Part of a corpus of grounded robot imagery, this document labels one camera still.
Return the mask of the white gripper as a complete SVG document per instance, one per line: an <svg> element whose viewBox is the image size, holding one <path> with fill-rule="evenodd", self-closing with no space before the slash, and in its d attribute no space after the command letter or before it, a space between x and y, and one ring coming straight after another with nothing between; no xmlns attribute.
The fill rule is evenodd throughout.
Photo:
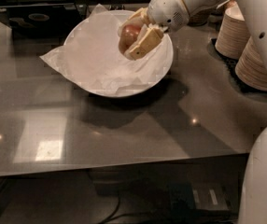
<svg viewBox="0 0 267 224"><path fill-rule="evenodd" d="M136 10L118 29L118 35L121 35L127 25L141 28L137 39L125 50L124 56L129 60L142 59L160 45L163 29L176 32L188 24L189 18L183 0L150 0L148 8Z"/></svg>

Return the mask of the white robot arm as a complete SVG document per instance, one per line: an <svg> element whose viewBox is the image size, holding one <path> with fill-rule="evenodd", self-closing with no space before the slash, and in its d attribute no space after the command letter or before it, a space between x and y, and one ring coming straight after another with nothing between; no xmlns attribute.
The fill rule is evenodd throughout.
<svg viewBox="0 0 267 224"><path fill-rule="evenodd" d="M140 29L137 36L118 30L119 50L130 60L141 59L156 48L166 32L176 32L190 18L227 0L151 0L124 22ZM235 0L267 70L267 0ZM267 128L253 145L242 187L237 224L267 224Z"/></svg>

